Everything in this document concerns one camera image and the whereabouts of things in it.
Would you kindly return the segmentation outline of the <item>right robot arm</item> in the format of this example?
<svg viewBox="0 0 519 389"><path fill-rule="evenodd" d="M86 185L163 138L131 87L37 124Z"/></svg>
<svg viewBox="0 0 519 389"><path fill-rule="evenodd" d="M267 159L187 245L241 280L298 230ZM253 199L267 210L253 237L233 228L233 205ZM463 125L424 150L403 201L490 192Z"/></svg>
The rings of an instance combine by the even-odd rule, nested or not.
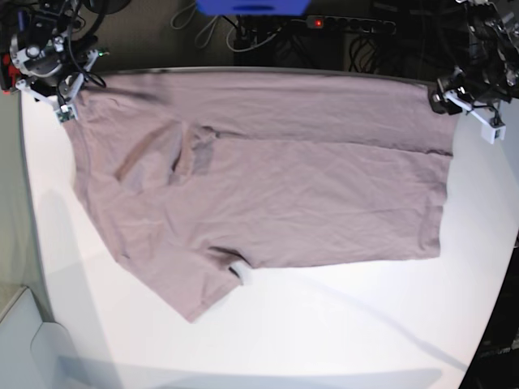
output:
<svg viewBox="0 0 519 389"><path fill-rule="evenodd" d="M99 58L108 54L95 49L96 32L109 10L109 1L91 1L97 17L79 39L80 11L86 1L39 1L37 8L20 5L16 31L1 53L1 88L23 92L49 105L60 122L77 117L75 98L85 83L105 88L92 73Z"/></svg>

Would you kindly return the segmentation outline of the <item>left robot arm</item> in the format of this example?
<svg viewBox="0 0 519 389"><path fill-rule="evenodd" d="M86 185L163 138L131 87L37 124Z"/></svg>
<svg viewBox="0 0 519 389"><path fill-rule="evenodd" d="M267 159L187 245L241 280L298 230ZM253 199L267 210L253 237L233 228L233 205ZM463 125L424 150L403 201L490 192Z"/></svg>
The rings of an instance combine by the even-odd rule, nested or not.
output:
<svg viewBox="0 0 519 389"><path fill-rule="evenodd" d="M518 98L518 2L457 1L467 31L463 53L444 28L448 1L437 2L434 13L437 41L453 64L429 91L431 109L439 114L465 113L477 118L492 139L504 136L500 106Z"/></svg>

